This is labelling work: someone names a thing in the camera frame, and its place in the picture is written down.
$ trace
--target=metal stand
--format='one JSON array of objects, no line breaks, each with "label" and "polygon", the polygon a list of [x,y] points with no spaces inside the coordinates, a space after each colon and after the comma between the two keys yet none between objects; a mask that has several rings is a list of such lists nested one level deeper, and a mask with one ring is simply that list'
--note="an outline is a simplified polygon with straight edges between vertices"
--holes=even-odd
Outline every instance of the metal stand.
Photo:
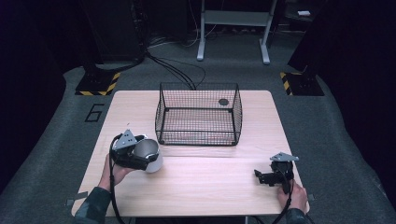
[{"label": "metal stand", "polygon": [[241,11],[215,11],[205,10],[205,0],[202,0],[201,7],[201,40],[198,48],[197,60],[202,61],[205,53],[205,24],[224,24],[224,25],[244,25],[265,27],[264,35],[260,39],[262,50],[262,62],[270,64],[270,58],[266,42],[271,28],[272,19],[276,7],[276,1],[272,1],[269,12],[241,12]]}]

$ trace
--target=black cable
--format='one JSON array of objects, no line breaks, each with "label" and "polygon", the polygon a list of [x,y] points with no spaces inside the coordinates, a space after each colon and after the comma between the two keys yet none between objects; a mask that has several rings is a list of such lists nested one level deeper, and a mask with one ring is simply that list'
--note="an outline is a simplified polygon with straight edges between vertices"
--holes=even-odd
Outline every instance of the black cable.
[{"label": "black cable", "polygon": [[191,83],[187,80],[187,78],[184,76],[184,74],[182,74],[181,72],[179,72],[179,71],[177,71],[177,69],[175,68],[175,67],[172,67],[172,66],[170,66],[169,64],[167,64],[167,63],[164,63],[163,61],[161,61],[161,60],[158,60],[157,58],[155,58],[155,57],[152,57],[152,56],[148,56],[152,61],[154,61],[155,63],[158,63],[159,65],[161,65],[162,67],[164,67],[166,70],[168,70],[168,72],[170,72],[172,75],[174,75],[178,80],[180,80],[182,83],[184,83],[185,85],[187,85],[187,87],[189,87],[189,89],[190,90],[194,90],[194,87],[191,85]]},{"label": "black cable", "polygon": [[118,221],[119,223],[121,223],[121,224],[125,224],[125,223],[123,222],[123,220],[121,219],[121,217],[120,217],[119,208],[117,207],[117,202],[116,202],[116,191],[114,190],[115,184],[114,184],[114,175],[113,175],[113,168],[114,168],[114,165],[115,165],[116,163],[114,162],[114,164],[113,164],[113,158],[112,158],[112,156],[111,156],[111,151],[112,151],[114,142],[115,142],[116,140],[120,139],[121,137],[122,137],[122,133],[119,134],[119,135],[117,135],[117,136],[115,136],[114,139],[113,139],[113,141],[111,142],[110,150],[109,150],[109,157],[110,157],[110,158],[109,158],[108,162],[109,162],[109,166],[110,166],[110,196],[111,196],[111,203],[112,203],[112,205],[113,205],[113,210],[114,210],[114,213],[116,214],[117,221]]},{"label": "black cable", "polygon": [[[152,56],[149,52],[147,52],[146,55],[152,61],[154,61],[155,63],[161,65],[166,70],[168,70],[168,72],[170,72],[173,76],[175,76],[178,80],[180,80],[183,84],[185,84],[192,91],[196,91],[197,87],[199,85],[201,85],[201,83],[204,81],[204,79],[206,77],[205,69],[200,67],[200,66],[197,66],[197,65],[194,65],[194,64],[190,64],[190,63],[183,63],[183,62],[179,62],[179,61],[171,60],[171,59],[157,58],[157,57]],[[200,68],[204,72],[204,76],[198,82],[198,84],[195,84],[195,82],[193,82],[192,79],[188,75],[186,75],[185,73],[183,73],[182,71],[180,71],[179,69],[174,67],[172,64],[167,63],[165,61],[170,61],[170,62],[175,62],[175,63],[182,63],[182,64],[186,64],[186,65],[189,65],[189,66],[194,66],[194,67]]]},{"label": "black cable", "polygon": [[293,192],[293,188],[294,188],[294,184],[290,185],[290,182],[288,181],[288,179],[286,178],[286,175],[283,172],[280,172],[283,175],[283,178],[285,180],[285,183],[287,185],[287,189],[289,190],[289,198],[286,201],[285,207],[283,208],[282,212],[279,214],[279,216],[277,216],[277,218],[275,219],[275,221],[273,222],[273,224],[276,224],[277,222],[280,221],[280,219],[285,216],[286,212],[289,209],[290,203],[291,203],[291,194]]},{"label": "black cable", "polygon": [[311,222],[312,224],[315,224],[314,220],[312,220],[312,218],[308,215],[305,214],[306,218],[308,218],[309,222]]},{"label": "black cable", "polygon": [[172,59],[165,59],[165,58],[158,58],[158,59],[166,60],[166,61],[170,61],[170,62],[175,62],[175,63],[182,63],[182,64],[186,64],[186,65],[193,66],[193,67],[201,69],[204,72],[204,76],[202,77],[201,81],[198,82],[196,87],[199,87],[202,84],[202,82],[204,81],[205,77],[206,77],[205,69],[203,67],[198,66],[198,65],[194,65],[194,64],[191,64],[191,63],[183,63],[183,62],[179,62],[179,61],[172,60]]}]

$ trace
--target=wooden table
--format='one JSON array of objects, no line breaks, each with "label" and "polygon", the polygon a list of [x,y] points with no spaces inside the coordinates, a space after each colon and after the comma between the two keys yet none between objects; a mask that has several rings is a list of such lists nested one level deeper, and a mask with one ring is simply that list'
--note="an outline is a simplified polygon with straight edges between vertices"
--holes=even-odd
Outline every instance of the wooden table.
[{"label": "wooden table", "polygon": [[[235,147],[163,146],[163,167],[134,171],[116,186],[123,217],[252,216],[279,214],[276,187],[261,185],[254,169],[271,173],[270,157],[291,154],[269,91],[240,91],[243,125]],[[156,140],[158,91],[117,91],[79,192],[97,186],[112,139],[130,129]],[[301,184],[294,166],[296,182]],[[74,215],[83,200],[72,208]],[[115,216],[110,204],[108,216]]]}]

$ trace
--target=camera mount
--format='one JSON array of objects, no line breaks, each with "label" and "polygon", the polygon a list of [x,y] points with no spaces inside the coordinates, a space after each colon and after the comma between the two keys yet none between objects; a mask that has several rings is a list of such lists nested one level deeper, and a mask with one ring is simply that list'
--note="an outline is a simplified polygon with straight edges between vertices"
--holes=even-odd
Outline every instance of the camera mount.
[{"label": "camera mount", "polygon": [[279,152],[271,157],[272,173],[262,174],[258,170],[254,170],[255,176],[259,178],[261,184],[267,184],[273,187],[275,184],[282,184],[282,189],[285,194],[290,193],[289,181],[294,178],[293,161],[298,161],[298,157]]}]

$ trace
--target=black wire basket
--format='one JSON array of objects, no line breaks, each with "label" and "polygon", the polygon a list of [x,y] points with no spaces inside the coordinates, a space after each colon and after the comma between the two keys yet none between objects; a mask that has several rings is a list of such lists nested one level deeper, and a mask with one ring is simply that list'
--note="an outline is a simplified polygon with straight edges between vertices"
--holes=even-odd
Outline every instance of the black wire basket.
[{"label": "black wire basket", "polygon": [[161,83],[155,117],[158,143],[236,146],[241,129],[242,103],[238,84]]}]

